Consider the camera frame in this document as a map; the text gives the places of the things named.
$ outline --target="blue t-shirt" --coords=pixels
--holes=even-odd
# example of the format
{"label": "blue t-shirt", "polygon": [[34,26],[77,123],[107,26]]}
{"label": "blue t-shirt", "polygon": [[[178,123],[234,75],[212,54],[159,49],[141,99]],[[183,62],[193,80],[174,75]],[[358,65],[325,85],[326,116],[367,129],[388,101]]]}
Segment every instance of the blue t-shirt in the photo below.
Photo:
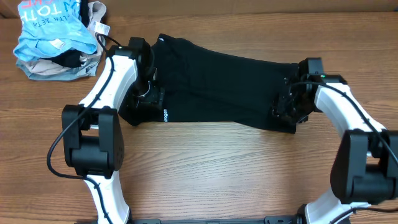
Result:
{"label": "blue t-shirt", "polygon": [[26,0],[18,5],[22,34],[14,55],[25,61],[76,49],[93,54],[95,38],[80,22],[80,0]]}

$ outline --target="wooden tabletop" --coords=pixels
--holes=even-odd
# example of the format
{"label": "wooden tabletop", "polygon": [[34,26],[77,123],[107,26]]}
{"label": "wooden tabletop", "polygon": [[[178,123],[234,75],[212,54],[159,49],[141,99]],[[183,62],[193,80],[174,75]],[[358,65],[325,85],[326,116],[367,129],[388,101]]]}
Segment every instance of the wooden tabletop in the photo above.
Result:
{"label": "wooden tabletop", "polygon": [[[273,62],[322,57],[356,99],[388,129],[398,129],[398,14],[252,14],[203,17],[112,17],[110,36],[153,44],[159,33],[231,55]],[[77,104],[99,77],[75,82],[28,80],[12,54],[17,19],[0,19],[0,223],[95,220],[80,180],[52,175],[49,146],[61,131],[61,110]],[[147,123],[121,120],[126,154],[124,198],[134,218],[183,220],[263,218],[295,214],[330,185],[340,139],[324,114],[296,134],[236,123]],[[74,174],[56,148],[53,164]],[[383,208],[398,207],[397,201]],[[398,223],[398,214],[359,212],[353,223]]]}

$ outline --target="cable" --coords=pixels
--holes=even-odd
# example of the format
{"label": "cable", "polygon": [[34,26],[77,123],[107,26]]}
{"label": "cable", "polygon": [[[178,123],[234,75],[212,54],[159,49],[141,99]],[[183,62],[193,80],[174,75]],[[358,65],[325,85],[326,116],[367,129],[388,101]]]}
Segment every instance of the cable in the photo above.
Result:
{"label": "cable", "polygon": [[358,105],[344,92],[342,92],[341,90],[327,85],[325,83],[317,83],[317,82],[298,82],[298,83],[293,83],[292,86],[295,85],[318,85],[318,86],[323,86],[326,88],[329,88],[331,90],[336,91],[337,93],[341,94],[344,98],[346,98],[354,107],[354,109],[356,110],[356,112],[358,112],[359,116],[362,118],[362,120],[369,126],[369,128],[372,130],[372,132],[376,135],[376,137],[380,140],[380,142],[382,143],[382,145],[384,146],[384,148],[387,149],[388,153],[390,154],[390,156],[392,157],[392,160],[396,163],[396,165],[398,166],[398,158],[397,156],[394,154],[394,152],[392,151],[392,149],[390,148],[390,146],[388,145],[388,143],[386,142],[386,140],[384,140],[384,138],[381,136],[381,134],[379,133],[379,131],[377,131],[377,129],[371,124],[371,122],[367,119],[367,117],[365,116],[365,114],[363,114],[363,112],[361,111],[361,109],[358,107]]}
{"label": "cable", "polygon": [[99,45],[102,47],[102,49],[104,50],[106,57],[109,57],[109,60],[111,62],[111,71],[109,73],[108,78],[106,79],[104,85],[101,87],[101,89],[99,90],[98,94],[94,97],[94,100],[77,116],[77,118],[75,118],[59,135],[58,137],[54,140],[54,142],[52,143],[49,152],[47,153],[47,167],[49,168],[49,170],[51,171],[51,173],[53,173],[54,175],[58,176],[58,177],[63,177],[63,178],[68,178],[68,179],[76,179],[76,180],[86,180],[91,182],[94,185],[94,189],[97,190],[98,192],[98,197],[99,197],[99,202],[101,204],[101,209],[102,212],[104,213],[104,217],[107,219],[107,221],[109,222],[109,224],[113,224],[108,213],[106,212],[105,209],[105,205],[104,205],[104,199],[101,193],[101,189],[100,186],[93,180],[90,179],[88,177],[81,177],[81,176],[77,176],[77,175],[67,175],[67,174],[61,174],[59,172],[57,172],[51,165],[51,155],[55,149],[55,146],[57,146],[57,144],[61,141],[61,139],[63,138],[63,136],[65,135],[65,133],[70,129],[70,127],[72,125],[74,125],[77,121],[79,121],[93,106],[94,104],[99,100],[102,92],[104,92],[106,86],[108,85],[108,83],[111,81],[113,72],[114,72],[114,62],[112,57],[109,56],[109,52],[108,50],[106,50],[105,46],[103,45],[100,37],[104,37],[106,39],[112,40],[113,42],[115,42],[116,44],[118,44],[119,46],[121,46],[121,44],[119,44],[119,42],[117,42],[116,40],[108,37],[107,35],[104,34],[97,34],[96,39],[99,43]]}
{"label": "cable", "polygon": [[335,219],[333,219],[329,224],[335,224],[338,222],[338,220],[341,220],[342,218],[344,218],[345,216],[349,215],[351,212],[353,212],[354,214],[356,213],[356,211],[358,210],[362,210],[362,211],[370,211],[370,212],[382,212],[382,213],[395,213],[398,212],[398,208],[395,209],[380,209],[380,208],[352,208],[346,212],[343,212],[341,215],[339,215],[338,217],[336,217]]}
{"label": "cable", "polygon": [[[389,152],[390,156],[393,158],[394,162],[397,164],[398,166],[398,159],[397,156],[394,154],[394,152],[392,151],[392,149],[390,148],[390,146],[388,145],[388,143],[386,142],[386,140],[383,139],[383,137],[381,136],[381,134],[379,133],[379,131],[377,131],[377,129],[371,124],[371,122],[367,119],[367,117],[363,114],[363,112],[361,111],[361,109],[359,108],[359,106],[344,92],[342,92],[341,90],[327,85],[325,83],[317,83],[317,82],[298,82],[298,83],[293,83],[291,86],[296,86],[296,85],[317,85],[317,86],[323,86],[326,88],[329,88],[331,90],[334,90],[335,92],[339,93],[341,96],[343,96],[344,98],[346,98],[354,107],[354,109],[358,112],[359,116],[363,119],[363,121],[369,126],[369,128],[372,130],[372,132],[376,135],[376,137],[380,140],[380,142],[382,142],[382,145],[387,149],[387,151]],[[345,216],[349,215],[351,212],[356,213],[356,211],[358,210],[365,210],[365,211],[372,211],[372,212],[383,212],[383,213],[395,213],[398,212],[398,208],[395,209],[380,209],[380,208],[351,208],[348,211],[343,212],[342,214],[340,214],[338,217],[336,217],[335,219],[333,219],[330,224],[335,224],[336,222],[338,222],[338,220],[344,218]]]}

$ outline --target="gray cloth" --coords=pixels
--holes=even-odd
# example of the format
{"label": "gray cloth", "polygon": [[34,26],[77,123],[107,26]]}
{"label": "gray cloth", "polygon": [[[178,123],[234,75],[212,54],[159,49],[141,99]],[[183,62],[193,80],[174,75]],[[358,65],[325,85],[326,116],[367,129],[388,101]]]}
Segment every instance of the gray cloth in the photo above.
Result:
{"label": "gray cloth", "polygon": [[[88,26],[89,32],[96,37],[96,32],[90,30],[92,24],[100,22],[102,17],[105,15],[106,6],[101,2],[90,2],[88,3],[89,11],[88,17],[90,18],[90,24]],[[39,59],[38,61],[24,62],[17,60],[17,67],[19,67],[31,80],[58,80],[58,81],[69,81],[75,80],[81,77],[95,76],[97,66],[101,60],[103,49],[97,43],[97,51],[94,54],[82,54],[80,61],[83,63],[78,68],[67,68],[57,63],[53,63],[50,60]]]}

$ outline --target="black t-shirt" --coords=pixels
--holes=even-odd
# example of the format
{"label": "black t-shirt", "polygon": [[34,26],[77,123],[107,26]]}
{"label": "black t-shirt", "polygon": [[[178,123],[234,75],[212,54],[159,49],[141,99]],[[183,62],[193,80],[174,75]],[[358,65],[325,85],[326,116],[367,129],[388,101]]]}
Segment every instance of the black t-shirt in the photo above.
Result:
{"label": "black t-shirt", "polygon": [[272,63],[213,52],[185,39],[160,34],[152,46],[164,111],[146,121],[235,121],[294,133],[271,115],[276,95],[296,63]]}

